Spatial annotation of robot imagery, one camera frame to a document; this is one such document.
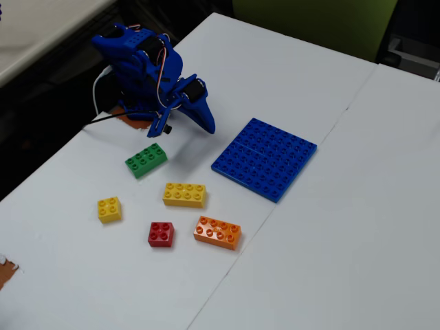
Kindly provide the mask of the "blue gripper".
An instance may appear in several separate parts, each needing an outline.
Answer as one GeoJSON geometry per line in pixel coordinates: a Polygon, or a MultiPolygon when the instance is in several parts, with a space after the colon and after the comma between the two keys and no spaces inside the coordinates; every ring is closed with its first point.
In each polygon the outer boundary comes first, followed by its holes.
{"type": "Polygon", "coordinates": [[[173,90],[182,98],[171,100],[168,108],[177,110],[181,107],[181,112],[198,124],[209,134],[215,133],[215,120],[210,112],[206,101],[207,88],[205,82],[196,74],[188,78],[179,78],[173,90]]]}

